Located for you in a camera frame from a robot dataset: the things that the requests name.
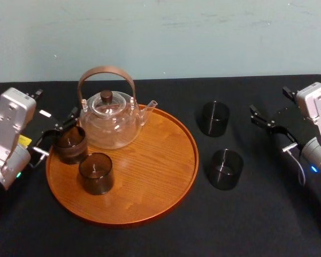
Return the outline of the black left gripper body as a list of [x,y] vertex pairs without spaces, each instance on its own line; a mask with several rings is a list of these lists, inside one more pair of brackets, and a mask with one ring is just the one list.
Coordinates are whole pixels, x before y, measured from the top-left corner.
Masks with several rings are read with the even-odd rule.
[[60,135],[54,130],[54,125],[60,123],[53,115],[44,110],[36,109],[33,119],[20,133],[18,143],[26,148],[31,159],[41,156],[34,147],[46,151],[45,141]]

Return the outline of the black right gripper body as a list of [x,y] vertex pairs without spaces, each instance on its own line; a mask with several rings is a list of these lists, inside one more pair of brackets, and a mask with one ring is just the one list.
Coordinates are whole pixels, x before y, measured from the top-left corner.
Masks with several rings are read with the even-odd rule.
[[316,137],[313,125],[303,118],[298,106],[292,105],[279,110],[271,118],[274,123],[269,128],[270,134],[283,134],[299,147],[304,147],[311,139]]

